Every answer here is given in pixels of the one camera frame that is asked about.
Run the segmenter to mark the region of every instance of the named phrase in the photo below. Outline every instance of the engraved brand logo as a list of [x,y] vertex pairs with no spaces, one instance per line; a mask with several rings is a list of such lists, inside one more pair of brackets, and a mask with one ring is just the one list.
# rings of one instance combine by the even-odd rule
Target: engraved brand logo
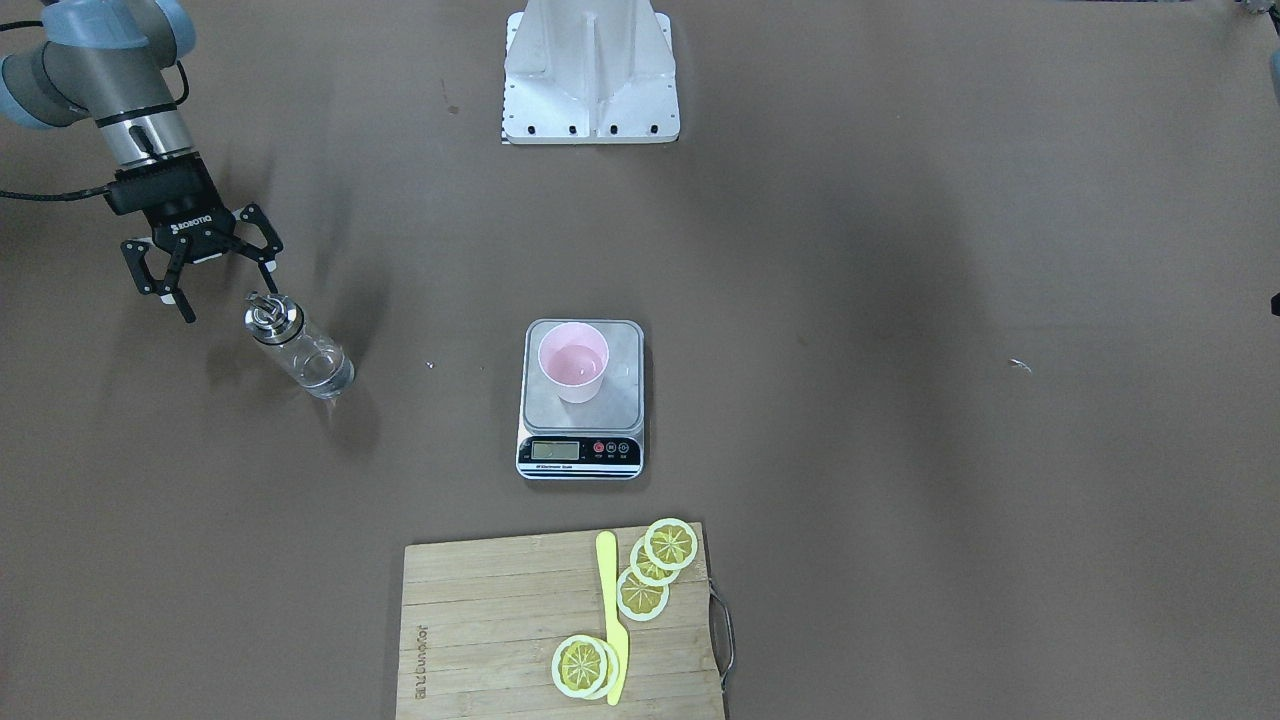
[[202,225],[205,223],[211,223],[211,222],[214,222],[214,217],[212,215],[205,215],[204,218],[196,218],[195,220],[187,220],[184,223],[178,223],[177,225],[169,225],[169,231],[177,233],[177,232],[182,232],[182,231],[184,231],[187,228],[193,228],[196,225]]
[[417,626],[417,665],[413,675],[413,700],[426,700],[426,625]]

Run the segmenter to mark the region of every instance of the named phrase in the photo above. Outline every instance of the cutting board handle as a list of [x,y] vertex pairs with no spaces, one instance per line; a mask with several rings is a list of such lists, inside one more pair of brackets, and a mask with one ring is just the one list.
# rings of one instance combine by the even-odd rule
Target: cutting board handle
[[[737,650],[737,643],[733,641],[733,618],[728,612],[728,605],[724,598],[721,597],[719,591],[716,589],[716,580],[710,577],[707,578],[707,584],[710,587],[712,598],[709,602],[709,611],[712,612],[712,653],[716,656],[716,667],[721,674],[721,693],[728,692],[728,674],[733,671],[733,659]],[[721,661],[724,653],[721,652],[719,644],[716,637],[716,606],[719,606],[721,618],[723,618],[722,625],[724,628],[724,642],[728,646],[726,657]]]

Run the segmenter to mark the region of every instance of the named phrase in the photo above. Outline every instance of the black cable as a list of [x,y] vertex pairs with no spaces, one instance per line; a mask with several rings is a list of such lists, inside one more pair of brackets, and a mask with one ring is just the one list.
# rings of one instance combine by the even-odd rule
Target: black cable
[[6,29],[18,29],[22,27],[45,27],[45,23],[40,20],[18,20],[15,23],[0,23],[0,32]]
[[182,76],[182,97],[174,100],[173,104],[182,105],[191,96],[191,83],[187,82],[187,68],[182,67],[182,60],[174,60],[174,64],[178,65],[178,74]]
[[97,197],[99,195],[106,195],[108,192],[111,192],[111,186],[104,184],[99,187],[90,187],[87,190],[77,190],[76,192],[64,192],[61,195],[32,195],[29,192],[9,192],[8,190],[0,190],[0,197],[8,197],[9,200],[31,200],[33,202],[72,202],[76,200]]

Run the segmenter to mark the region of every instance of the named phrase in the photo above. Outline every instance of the blue joint cap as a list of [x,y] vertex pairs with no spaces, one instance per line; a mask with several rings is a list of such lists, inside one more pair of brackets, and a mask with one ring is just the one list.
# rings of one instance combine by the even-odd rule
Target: blue joint cap
[[8,59],[9,55],[0,58],[0,113],[4,113],[4,117],[24,128],[54,129],[54,126],[42,123],[38,118],[28,113],[27,109],[18,102],[18,99],[13,96],[9,86],[4,82],[4,63]]
[[191,22],[191,15],[182,8],[178,0],[155,0],[164,17],[169,18],[169,29],[173,31],[173,41],[178,47],[178,59],[186,58],[187,53],[196,49],[196,23]]
[[1276,91],[1276,102],[1280,102],[1280,50],[1271,54],[1271,85]]
[[51,42],[95,50],[146,47],[147,36],[122,0],[60,0],[41,13]]

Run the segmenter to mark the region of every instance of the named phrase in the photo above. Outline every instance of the scale control panel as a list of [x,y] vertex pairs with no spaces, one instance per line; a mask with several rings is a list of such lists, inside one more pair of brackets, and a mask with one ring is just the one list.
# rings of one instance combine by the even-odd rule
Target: scale control panel
[[628,479],[640,474],[641,455],[634,437],[534,436],[520,445],[516,468],[529,479]]

